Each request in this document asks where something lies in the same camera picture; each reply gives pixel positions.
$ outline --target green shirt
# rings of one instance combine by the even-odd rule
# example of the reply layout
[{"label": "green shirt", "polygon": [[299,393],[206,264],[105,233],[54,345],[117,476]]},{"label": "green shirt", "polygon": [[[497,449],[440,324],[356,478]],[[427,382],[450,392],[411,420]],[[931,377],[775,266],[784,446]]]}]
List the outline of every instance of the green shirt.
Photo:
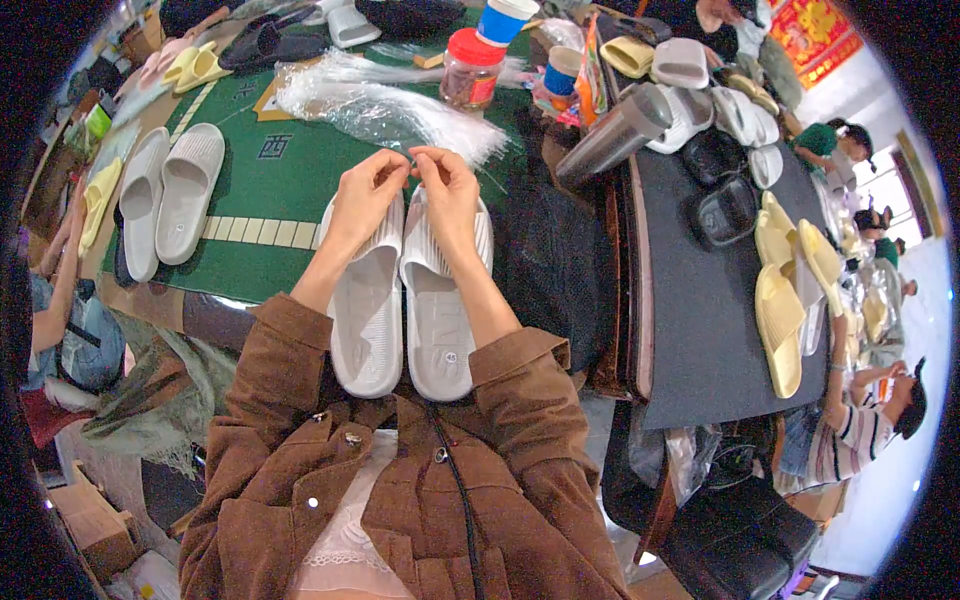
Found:
[{"label": "green shirt", "polygon": [[[825,123],[814,123],[790,142],[790,148],[807,148],[817,156],[829,156],[837,147],[837,133]],[[804,167],[813,171],[818,166],[804,161]]]},{"label": "green shirt", "polygon": [[897,252],[897,244],[889,237],[881,237],[874,242],[874,258],[886,258],[894,269],[900,268],[900,253]]}]

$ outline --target striped shirt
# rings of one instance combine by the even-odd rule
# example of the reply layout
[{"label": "striped shirt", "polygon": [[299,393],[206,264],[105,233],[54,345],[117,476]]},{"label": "striped shirt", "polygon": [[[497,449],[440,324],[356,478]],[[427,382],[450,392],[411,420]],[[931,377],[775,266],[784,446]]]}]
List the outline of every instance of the striped shirt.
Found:
[{"label": "striped shirt", "polygon": [[881,380],[864,396],[860,407],[852,406],[852,399],[845,392],[847,414],[836,431],[820,419],[806,462],[807,485],[842,481],[876,460],[893,437],[893,423],[883,415],[892,388]]}]

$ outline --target glass jar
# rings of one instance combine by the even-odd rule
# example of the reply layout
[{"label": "glass jar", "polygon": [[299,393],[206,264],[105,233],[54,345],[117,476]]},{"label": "glass jar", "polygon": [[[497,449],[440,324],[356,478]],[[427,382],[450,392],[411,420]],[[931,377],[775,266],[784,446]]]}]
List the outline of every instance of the glass jar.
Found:
[{"label": "glass jar", "polygon": [[472,27],[454,33],[444,53],[441,99],[460,110],[489,107],[506,56],[506,48],[487,45],[476,36]]}]

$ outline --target red lid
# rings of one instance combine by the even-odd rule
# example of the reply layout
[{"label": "red lid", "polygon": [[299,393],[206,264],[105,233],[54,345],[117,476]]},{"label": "red lid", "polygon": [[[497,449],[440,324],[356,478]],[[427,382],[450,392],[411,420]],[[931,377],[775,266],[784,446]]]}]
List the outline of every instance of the red lid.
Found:
[{"label": "red lid", "polygon": [[477,66],[491,66],[507,56],[506,48],[495,48],[480,41],[477,30],[467,27],[450,36],[446,50],[456,60]]}]

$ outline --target black table top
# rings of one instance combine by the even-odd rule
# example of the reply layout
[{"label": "black table top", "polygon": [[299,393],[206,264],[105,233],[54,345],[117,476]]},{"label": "black table top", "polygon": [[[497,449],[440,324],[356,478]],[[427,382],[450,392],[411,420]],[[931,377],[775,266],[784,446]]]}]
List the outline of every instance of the black table top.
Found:
[{"label": "black table top", "polygon": [[[771,188],[798,223],[825,221],[809,174],[780,143],[783,175]],[[774,394],[756,327],[760,271],[754,236],[707,252],[694,239],[684,204],[704,191],[678,155],[636,154],[653,269],[653,388],[643,427],[654,429],[746,419],[800,406],[823,395],[827,324],[816,353],[803,359],[800,390]]]}]

